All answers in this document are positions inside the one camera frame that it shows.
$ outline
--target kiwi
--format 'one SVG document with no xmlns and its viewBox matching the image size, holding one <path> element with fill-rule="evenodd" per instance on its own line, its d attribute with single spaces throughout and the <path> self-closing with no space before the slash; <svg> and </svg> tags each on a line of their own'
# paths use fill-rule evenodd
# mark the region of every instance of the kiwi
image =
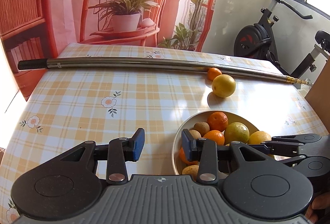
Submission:
<svg viewBox="0 0 330 224">
<path fill-rule="evenodd" d="M 190 130 L 189 133 L 192 135 L 194 139 L 199 139 L 202 137 L 201 134 L 196 130 Z"/>
<path fill-rule="evenodd" d="M 198 131 L 203 137 L 207 132 L 210 131 L 210 126 L 206 122 L 198 122 L 194 125 L 194 130 Z"/>
<path fill-rule="evenodd" d="M 182 170 L 183 175 L 191 175 L 194 180 L 197 179 L 198 165 L 190 165 Z"/>
</svg>

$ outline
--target fruit bowl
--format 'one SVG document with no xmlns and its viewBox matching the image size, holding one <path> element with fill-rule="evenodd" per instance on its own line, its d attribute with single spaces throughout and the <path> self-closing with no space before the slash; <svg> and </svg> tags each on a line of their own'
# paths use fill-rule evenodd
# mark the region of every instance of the fruit bowl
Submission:
<svg viewBox="0 0 330 224">
<path fill-rule="evenodd" d="M 193 116 L 191 116 L 189 119 L 187 119 L 178 129 L 173 146 L 172 146 L 172 167 L 174 170 L 174 173 L 176 175 L 182 174 L 182 170 L 187 166 L 184 162 L 182 162 L 179 158 L 179 151 L 181 148 L 181 131 L 183 129 L 191 130 L 194 127 L 194 124 L 197 122 L 206 122 L 207 118 L 214 112 L 221 111 L 221 110 L 208 110 L 203 111 L 200 113 L 197 113 Z M 250 123 L 248 120 L 242 118 L 241 116 L 238 116 L 236 114 L 233 114 L 231 112 L 221 111 L 224 114 L 226 114 L 228 118 L 228 124 L 234 123 L 234 122 L 240 122 L 244 124 L 250 132 L 250 135 L 254 132 L 259 131 L 252 123 Z"/>
</svg>

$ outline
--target chair leg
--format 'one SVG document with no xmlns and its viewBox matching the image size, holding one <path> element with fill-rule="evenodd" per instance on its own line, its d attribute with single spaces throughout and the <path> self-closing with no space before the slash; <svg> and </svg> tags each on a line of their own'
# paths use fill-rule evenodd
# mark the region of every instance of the chair leg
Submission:
<svg viewBox="0 0 330 224">
<path fill-rule="evenodd" d="M 140 41 L 140 46 L 145 46 L 146 45 L 146 39 L 143 39 Z"/>
<path fill-rule="evenodd" d="M 153 41 L 154 41 L 154 43 L 155 43 L 155 47 L 157 47 L 157 34 L 155 34 L 154 36 L 153 36 Z"/>
</svg>

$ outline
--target exercise bike handlebar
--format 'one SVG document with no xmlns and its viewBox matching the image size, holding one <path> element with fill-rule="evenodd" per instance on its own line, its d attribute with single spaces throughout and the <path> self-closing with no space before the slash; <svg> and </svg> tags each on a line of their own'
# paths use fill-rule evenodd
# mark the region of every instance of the exercise bike handlebar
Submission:
<svg viewBox="0 0 330 224">
<path fill-rule="evenodd" d="M 292 7 L 290 4 L 288 4 L 286 1 L 284 0 L 280 0 L 280 3 L 284 4 L 286 7 L 290 8 L 292 11 L 294 11 L 297 15 L 299 15 L 302 19 L 313 19 L 312 15 L 302 15 L 301 13 L 299 13 L 294 7 Z"/>
</svg>

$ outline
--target metal pole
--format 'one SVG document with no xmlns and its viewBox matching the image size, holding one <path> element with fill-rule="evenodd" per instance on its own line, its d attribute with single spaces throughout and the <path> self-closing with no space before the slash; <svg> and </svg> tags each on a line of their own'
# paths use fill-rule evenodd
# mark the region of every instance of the metal pole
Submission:
<svg viewBox="0 0 330 224">
<path fill-rule="evenodd" d="M 222 73 L 235 76 L 245 76 L 272 81 L 308 84 L 290 76 L 258 71 L 250 68 L 228 66 L 209 62 L 197 62 L 173 59 L 154 59 L 140 57 L 72 57 L 72 58 L 48 58 L 23 60 L 18 64 L 18 69 L 50 69 L 50 68 L 146 68 L 149 70 L 173 70 L 173 71 L 197 71 L 207 72 L 210 68 L 216 67 Z"/>
</svg>

